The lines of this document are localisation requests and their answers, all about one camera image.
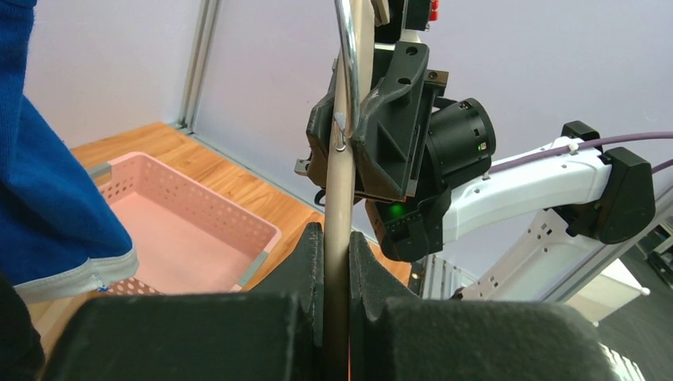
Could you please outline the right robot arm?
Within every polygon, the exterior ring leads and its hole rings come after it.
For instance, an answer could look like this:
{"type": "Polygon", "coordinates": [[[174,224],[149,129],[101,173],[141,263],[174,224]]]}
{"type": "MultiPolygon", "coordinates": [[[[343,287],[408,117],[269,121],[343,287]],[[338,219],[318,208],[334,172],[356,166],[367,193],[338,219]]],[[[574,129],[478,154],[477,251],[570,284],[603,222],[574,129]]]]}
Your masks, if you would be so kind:
{"type": "Polygon", "coordinates": [[[589,321],[565,305],[609,246],[656,215],[655,168],[581,121],[551,144],[493,162],[496,136],[475,99],[444,97],[425,44],[333,69],[296,164],[326,193],[311,225],[321,278],[310,297],[324,380],[615,380],[589,321]],[[364,201],[383,255],[427,260],[464,234],[523,214],[530,226],[482,277],[445,300],[400,283],[348,222],[364,201]]]}

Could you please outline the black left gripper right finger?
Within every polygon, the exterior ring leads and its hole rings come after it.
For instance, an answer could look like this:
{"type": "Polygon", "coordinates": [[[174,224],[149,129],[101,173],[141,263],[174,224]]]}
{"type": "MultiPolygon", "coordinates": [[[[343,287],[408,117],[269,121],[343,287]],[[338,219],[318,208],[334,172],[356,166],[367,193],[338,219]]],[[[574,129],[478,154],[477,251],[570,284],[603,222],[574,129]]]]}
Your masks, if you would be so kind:
{"type": "Polygon", "coordinates": [[[353,380],[613,380],[589,321],[547,302],[419,298],[349,242],[353,380]]]}

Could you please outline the beige clip hanger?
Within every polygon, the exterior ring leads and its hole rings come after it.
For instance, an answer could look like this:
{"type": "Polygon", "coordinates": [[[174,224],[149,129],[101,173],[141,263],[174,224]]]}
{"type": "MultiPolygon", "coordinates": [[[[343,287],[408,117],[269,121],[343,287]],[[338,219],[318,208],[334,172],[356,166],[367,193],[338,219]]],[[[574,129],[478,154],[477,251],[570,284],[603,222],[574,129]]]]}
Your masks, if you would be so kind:
{"type": "Polygon", "coordinates": [[[349,264],[356,166],[350,139],[371,90],[375,27],[390,22],[387,1],[337,1],[340,51],[326,175],[323,378],[349,377],[349,264]]]}

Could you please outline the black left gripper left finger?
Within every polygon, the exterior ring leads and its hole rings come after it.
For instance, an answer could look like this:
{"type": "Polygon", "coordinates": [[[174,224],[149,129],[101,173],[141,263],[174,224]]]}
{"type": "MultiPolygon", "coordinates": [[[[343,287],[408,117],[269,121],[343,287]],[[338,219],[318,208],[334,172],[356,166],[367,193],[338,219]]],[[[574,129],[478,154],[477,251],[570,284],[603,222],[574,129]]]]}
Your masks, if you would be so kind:
{"type": "Polygon", "coordinates": [[[67,323],[45,380],[319,380],[323,232],[247,292],[107,296],[67,323]]]}

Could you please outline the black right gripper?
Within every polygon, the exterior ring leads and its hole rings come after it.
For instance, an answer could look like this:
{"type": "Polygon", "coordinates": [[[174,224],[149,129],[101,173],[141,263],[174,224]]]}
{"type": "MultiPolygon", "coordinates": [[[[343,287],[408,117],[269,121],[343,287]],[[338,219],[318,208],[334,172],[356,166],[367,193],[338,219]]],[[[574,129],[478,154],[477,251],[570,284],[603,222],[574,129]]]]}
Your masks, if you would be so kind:
{"type": "MultiPolygon", "coordinates": [[[[444,97],[446,71],[427,70],[429,47],[399,42],[374,52],[371,91],[362,102],[351,143],[359,198],[431,202],[491,166],[492,122],[474,98],[444,97]]],[[[307,159],[294,172],[325,189],[338,59],[327,93],[311,109],[307,159]]]]}

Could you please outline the pink plastic basket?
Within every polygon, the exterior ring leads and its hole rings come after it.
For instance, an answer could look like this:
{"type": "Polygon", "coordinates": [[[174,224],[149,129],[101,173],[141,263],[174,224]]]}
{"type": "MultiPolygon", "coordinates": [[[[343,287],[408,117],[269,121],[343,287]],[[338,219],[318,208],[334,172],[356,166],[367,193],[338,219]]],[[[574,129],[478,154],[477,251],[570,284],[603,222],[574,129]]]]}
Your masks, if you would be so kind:
{"type": "Polygon", "coordinates": [[[108,294],[237,292],[282,236],[269,221],[143,152],[88,172],[140,262],[136,274],[108,294]]]}

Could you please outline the black underwear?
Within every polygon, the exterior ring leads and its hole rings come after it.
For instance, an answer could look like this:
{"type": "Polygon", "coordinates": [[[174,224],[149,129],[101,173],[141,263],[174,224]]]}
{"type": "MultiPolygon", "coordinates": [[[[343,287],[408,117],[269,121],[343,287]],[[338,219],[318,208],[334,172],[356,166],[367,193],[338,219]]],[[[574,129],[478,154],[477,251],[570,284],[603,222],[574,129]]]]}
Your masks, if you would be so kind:
{"type": "Polygon", "coordinates": [[[38,380],[44,363],[28,308],[1,273],[1,380],[38,380]]]}

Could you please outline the blue underwear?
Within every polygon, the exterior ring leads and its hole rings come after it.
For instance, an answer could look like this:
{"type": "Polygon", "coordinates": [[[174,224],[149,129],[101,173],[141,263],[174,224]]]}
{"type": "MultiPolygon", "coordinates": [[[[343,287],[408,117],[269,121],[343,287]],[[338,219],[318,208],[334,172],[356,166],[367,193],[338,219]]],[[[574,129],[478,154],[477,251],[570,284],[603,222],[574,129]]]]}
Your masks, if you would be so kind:
{"type": "Polygon", "coordinates": [[[138,267],[129,233],[25,95],[34,7],[1,4],[1,273],[29,304],[104,289],[138,267]]]}

